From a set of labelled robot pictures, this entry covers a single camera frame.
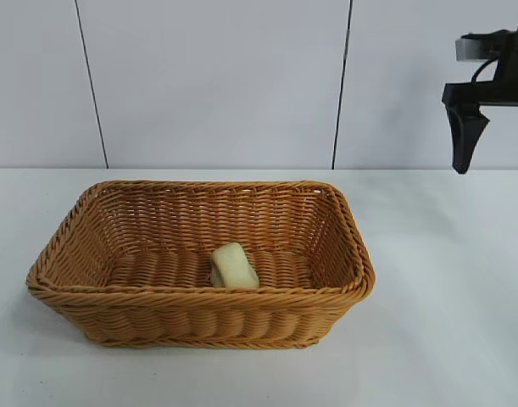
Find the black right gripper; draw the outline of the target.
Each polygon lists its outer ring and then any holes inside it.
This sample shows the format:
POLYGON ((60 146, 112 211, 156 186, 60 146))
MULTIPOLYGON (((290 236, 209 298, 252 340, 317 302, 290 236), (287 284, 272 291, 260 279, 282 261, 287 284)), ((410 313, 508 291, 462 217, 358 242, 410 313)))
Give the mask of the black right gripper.
POLYGON ((482 62, 471 80, 448 83, 443 91, 458 174, 471 165, 489 119, 480 106, 518 106, 518 26, 514 31, 465 34, 455 42, 456 60, 482 62))

